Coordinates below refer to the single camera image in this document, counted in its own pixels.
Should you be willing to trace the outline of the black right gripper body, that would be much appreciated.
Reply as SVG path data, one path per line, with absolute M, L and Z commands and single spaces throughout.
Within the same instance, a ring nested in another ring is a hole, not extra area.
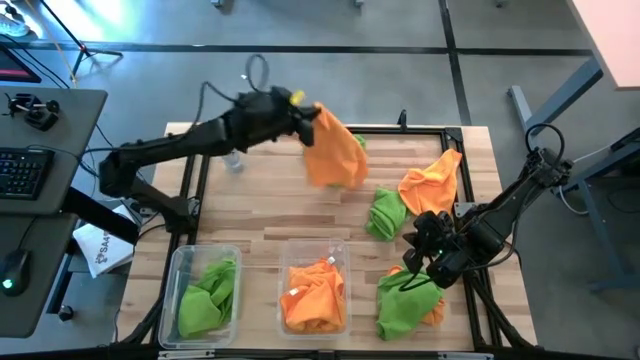
M 456 232 L 446 211 L 428 211 L 413 221 L 414 232 L 403 239 L 410 249 L 403 255 L 406 268 L 412 274 L 424 270 L 429 281 L 440 288 L 452 286 L 471 264 L 471 250 L 463 234 Z

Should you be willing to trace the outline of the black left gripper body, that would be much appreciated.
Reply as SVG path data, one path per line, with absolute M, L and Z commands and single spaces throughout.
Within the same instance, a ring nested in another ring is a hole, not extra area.
M 312 122 L 305 121 L 299 111 L 300 105 L 292 103 L 293 93 L 284 87 L 272 87 L 269 96 L 272 110 L 267 121 L 268 138 L 275 140 L 280 135 L 296 133 L 305 146 L 314 145 L 314 129 Z

